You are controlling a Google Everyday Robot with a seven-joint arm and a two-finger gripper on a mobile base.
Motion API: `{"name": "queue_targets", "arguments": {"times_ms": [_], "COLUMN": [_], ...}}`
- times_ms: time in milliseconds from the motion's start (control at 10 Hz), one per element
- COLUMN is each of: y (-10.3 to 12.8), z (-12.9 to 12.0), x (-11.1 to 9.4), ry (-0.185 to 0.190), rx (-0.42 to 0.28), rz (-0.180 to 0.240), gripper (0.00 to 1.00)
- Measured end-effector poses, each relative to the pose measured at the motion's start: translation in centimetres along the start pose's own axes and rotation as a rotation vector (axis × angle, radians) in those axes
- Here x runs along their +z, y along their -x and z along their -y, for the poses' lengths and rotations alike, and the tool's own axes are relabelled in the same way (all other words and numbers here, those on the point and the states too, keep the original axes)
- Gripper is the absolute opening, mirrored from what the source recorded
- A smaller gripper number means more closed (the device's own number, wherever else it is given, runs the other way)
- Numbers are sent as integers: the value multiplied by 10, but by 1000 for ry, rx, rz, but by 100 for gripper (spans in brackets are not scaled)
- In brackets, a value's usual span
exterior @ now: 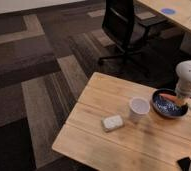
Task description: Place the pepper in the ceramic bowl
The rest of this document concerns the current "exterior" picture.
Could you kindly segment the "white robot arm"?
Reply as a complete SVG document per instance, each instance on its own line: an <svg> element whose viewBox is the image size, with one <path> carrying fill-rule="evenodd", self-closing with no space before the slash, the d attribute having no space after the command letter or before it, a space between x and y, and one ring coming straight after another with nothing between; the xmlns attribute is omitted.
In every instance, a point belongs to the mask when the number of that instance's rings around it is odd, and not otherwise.
<svg viewBox="0 0 191 171"><path fill-rule="evenodd" d="M191 98L191 60L180 62L176 66L178 82L175 92L178 98Z"/></svg>

